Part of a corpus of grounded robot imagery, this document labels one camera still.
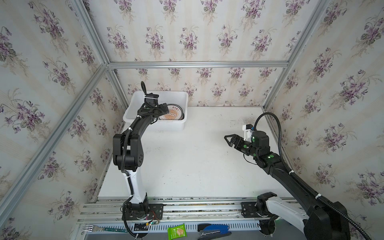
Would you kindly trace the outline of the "white plate orange fan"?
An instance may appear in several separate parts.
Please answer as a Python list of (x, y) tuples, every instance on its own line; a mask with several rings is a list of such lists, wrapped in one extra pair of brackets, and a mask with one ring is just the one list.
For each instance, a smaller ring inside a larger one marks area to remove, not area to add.
[(176, 104), (168, 105), (169, 113), (159, 117), (162, 121), (181, 121), (184, 119), (184, 110)]

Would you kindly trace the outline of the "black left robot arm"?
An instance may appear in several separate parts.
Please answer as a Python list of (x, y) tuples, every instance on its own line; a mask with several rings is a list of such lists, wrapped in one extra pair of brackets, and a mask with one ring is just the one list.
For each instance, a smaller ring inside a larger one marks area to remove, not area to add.
[(129, 216), (149, 214), (148, 195), (142, 183), (140, 167), (144, 162), (142, 136), (148, 126), (154, 124), (159, 117), (169, 113), (167, 104), (159, 104), (159, 95), (148, 93), (145, 83), (141, 82), (144, 102), (129, 127), (121, 134), (113, 137), (113, 164), (123, 174), (130, 195), (122, 205), (122, 219)]

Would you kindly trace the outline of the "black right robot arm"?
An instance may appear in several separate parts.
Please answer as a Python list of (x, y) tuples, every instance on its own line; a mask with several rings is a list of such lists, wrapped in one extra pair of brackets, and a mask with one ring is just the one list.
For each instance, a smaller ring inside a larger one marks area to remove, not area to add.
[(268, 236), (276, 230), (275, 220), (282, 218), (300, 230), (308, 240), (349, 240), (353, 227), (366, 239), (370, 235), (348, 216), (347, 209), (340, 202), (331, 202), (315, 191), (288, 165), (282, 156), (282, 127), (279, 118), (269, 114), (278, 126), (278, 153), (271, 151), (269, 136), (257, 129), (260, 119), (254, 125), (243, 126), (244, 136), (226, 135), (229, 147), (241, 152), (244, 157), (253, 157), (253, 165), (277, 180), (300, 204), (299, 207), (283, 201), (277, 194), (267, 192), (255, 202), (242, 203), (244, 218), (263, 218), (261, 233)]

